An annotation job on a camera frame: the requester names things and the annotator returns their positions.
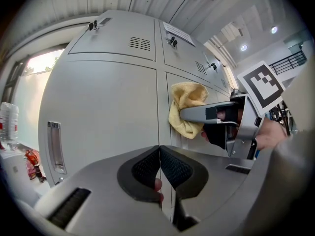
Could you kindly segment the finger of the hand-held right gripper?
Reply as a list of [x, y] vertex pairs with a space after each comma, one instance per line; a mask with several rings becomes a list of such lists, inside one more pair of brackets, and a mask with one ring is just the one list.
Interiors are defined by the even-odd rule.
[[180, 111], [180, 118], [203, 124], [238, 125], [239, 108], [240, 102], [238, 101], [206, 104], [182, 109]]

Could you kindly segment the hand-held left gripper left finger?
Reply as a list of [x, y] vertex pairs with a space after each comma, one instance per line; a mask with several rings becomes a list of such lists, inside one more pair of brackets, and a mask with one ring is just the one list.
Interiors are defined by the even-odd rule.
[[76, 236], [174, 236], [155, 190], [159, 146], [96, 161], [57, 184], [35, 210]]

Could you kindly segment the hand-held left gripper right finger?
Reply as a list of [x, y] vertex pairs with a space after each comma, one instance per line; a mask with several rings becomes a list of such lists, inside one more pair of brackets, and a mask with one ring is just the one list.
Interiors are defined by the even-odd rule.
[[160, 146], [160, 167], [175, 190], [172, 223], [184, 231], [209, 217], [239, 188], [254, 161]]

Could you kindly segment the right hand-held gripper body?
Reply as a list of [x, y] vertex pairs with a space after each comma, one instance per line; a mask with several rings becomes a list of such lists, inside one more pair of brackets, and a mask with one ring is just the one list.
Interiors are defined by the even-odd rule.
[[241, 87], [231, 93], [230, 101], [206, 107], [211, 123], [203, 129], [209, 142], [229, 157], [254, 159], [273, 125], [266, 114], [280, 103], [284, 87], [263, 61], [240, 73], [238, 80]]

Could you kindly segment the person's left hand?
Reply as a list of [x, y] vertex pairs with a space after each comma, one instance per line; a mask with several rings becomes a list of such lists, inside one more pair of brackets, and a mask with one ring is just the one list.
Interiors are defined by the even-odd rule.
[[162, 181], [159, 178], [156, 178], [155, 179], [155, 191], [158, 192], [158, 194], [159, 194], [159, 202], [160, 202], [160, 204], [164, 200], [164, 195], [161, 193], [161, 189], [162, 189]]

